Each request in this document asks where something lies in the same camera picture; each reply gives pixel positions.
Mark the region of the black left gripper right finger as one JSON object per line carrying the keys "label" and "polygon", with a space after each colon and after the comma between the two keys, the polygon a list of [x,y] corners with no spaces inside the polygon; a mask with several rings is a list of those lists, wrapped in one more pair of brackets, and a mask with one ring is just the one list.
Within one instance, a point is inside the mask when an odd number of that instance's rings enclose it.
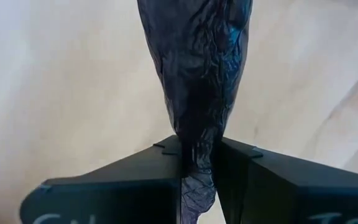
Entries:
{"label": "black left gripper right finger", "polygon": [[358,223],[358,174],[223,138],[215,184],[228,224]]}

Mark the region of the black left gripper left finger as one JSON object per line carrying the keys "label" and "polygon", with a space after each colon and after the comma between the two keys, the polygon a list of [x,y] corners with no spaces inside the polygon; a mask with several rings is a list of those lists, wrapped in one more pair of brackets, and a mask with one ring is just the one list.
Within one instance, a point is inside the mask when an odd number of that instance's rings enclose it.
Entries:
{"label": "black left gripper left finger", "polygon": [[181,222],[181,144],[176,135],[74,177],[48,179],[23,199],[24,224]]}

